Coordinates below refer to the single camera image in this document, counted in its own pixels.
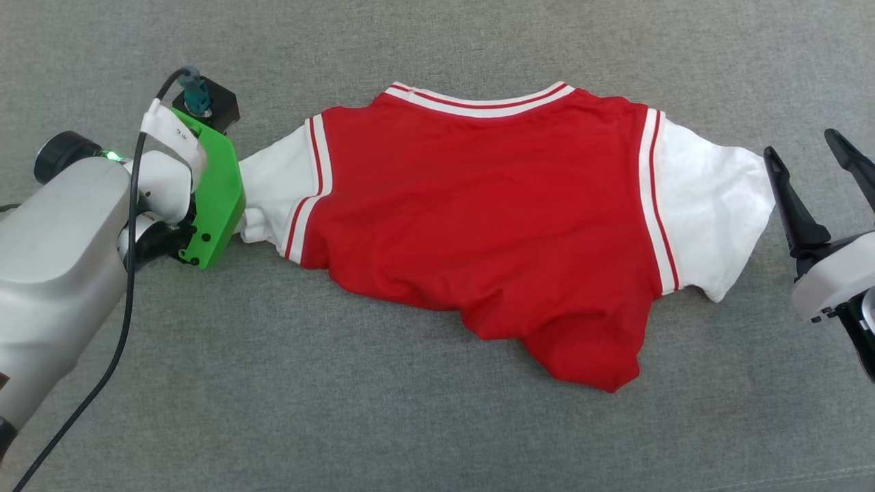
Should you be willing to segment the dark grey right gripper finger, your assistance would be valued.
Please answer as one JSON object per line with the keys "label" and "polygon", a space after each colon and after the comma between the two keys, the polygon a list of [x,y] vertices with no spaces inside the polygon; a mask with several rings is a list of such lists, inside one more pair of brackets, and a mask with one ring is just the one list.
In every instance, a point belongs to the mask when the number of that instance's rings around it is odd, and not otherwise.
{"label": "dark grey right gripper finger", "polygon": [[834,128],[828,128],[823,132],[829,150],[837,159],[838,165],[844,171],[850,172],[857,183],[863,196],[871,206],[875,209],[875,189],[874,189],[874,164],[873,161],[863,155],[862,152],[856,149],[841,132]]}
{"label": "dark grey right gripper finger", "polygon": [[813,218],[790,181],[787,165],[772,147],[764,150],[764,162],[783,224],[790,256],[801,259],[831,242],[831,234]]}

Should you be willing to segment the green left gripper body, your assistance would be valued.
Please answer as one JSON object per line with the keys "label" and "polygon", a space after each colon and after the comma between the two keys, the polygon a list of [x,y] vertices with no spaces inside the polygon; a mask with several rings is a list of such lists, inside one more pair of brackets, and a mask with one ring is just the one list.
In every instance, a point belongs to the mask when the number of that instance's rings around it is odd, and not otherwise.
{"label": "green left gripper body", "polygon": [[174,113],[195,133],[207,156],[206,168],[191,200],[193,212],[183,222],[191,231],[191,238],[177,256],[185,264],[206,270],[221,262],[243,217],[243,179],[237,150],[224,134],[182,110],[176,109]]}

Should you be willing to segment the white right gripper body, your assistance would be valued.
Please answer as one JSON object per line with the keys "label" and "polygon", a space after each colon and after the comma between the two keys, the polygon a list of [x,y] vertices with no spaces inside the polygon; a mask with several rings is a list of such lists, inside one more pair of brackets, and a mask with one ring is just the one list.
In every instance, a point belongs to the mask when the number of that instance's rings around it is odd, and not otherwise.
{"label": "white right gripper body", "polygon": [[873,286],[874,234],[869,232],[814,264],[794,285],[792,304],[798,314],[813,318]]}

